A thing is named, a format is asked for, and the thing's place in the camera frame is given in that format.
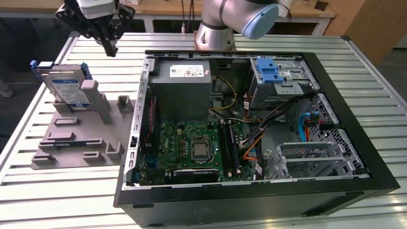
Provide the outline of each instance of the power supply label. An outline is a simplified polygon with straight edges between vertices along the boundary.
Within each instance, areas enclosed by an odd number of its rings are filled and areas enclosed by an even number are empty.
[[[203,65],[172,65],[170,77],[204,77]]]
[[[78,80],[52,80],[52,83],[58,95],[70,106],[80,108],[90,105]]]

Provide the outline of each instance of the metal table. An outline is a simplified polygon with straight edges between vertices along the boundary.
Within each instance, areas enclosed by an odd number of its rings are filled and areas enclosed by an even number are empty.
[[[363,200],[330,216],[190,228],[406,228],[407,104],[354,43],[341,37],[323,36],[267,36],[251,41],[237,35],[235,40],[238,50],[318,54],[402,188],[390,195]],[[71,37],[56,61],[86,61],[94,79],[99,81],[99,90],[106,92],[108,99],[120,94],[135,98],[144,50],[192,50],[194,36],[128,33],[118,46],[118,57],[110,58],[95,41]],[[54,96],[43,84],[0,156],[0,228],[136,228],[122,209],[112,207],[119,166],[30,168],[55,111],[52,101]]]

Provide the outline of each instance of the chip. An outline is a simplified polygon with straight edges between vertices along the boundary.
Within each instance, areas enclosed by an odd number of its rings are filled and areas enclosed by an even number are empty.
[[[208,140],[195,140],[191,143],[191,160],[198,164],[211,159],[211,145]]]
[[[194,144],[194,156],[206,156],[207,155],[207,144],[196,143]]]

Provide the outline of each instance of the white label sticker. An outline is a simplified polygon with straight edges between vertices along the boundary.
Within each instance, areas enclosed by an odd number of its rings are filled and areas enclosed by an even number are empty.
[[[86,107],[90,101],[80,90],[80,82],[78,80],[52,80],[54,88],[58,95],[66,103],[74,107]]]
[[[204,77],[203,65],[172,65],[170,77]]]
[[[266,150],[266,152],[263,153],[263,156],[270,156],[273,153],[273,151],[270,149]]]
[[[281,71],[281,76],[290,76],[291,77],[290,71]]]
[[[245,109],[249,110],[249,108],[250,108],[250,102],[249,102],[249,101],[245,101],[245,102],[243,102],[243,106],[245,106]]]
[[[262,175],[263,173],[263,168],[259,166],[259,164],[257,164],[257,167],[255,167],[258,173]]]

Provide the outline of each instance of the blue drive bay latch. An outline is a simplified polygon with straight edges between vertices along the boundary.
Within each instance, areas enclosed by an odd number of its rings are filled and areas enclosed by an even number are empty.
[[[258,58],[258,69],[263,83],[283,83],[285,78],[279,74],[279,66],[273,58]]]

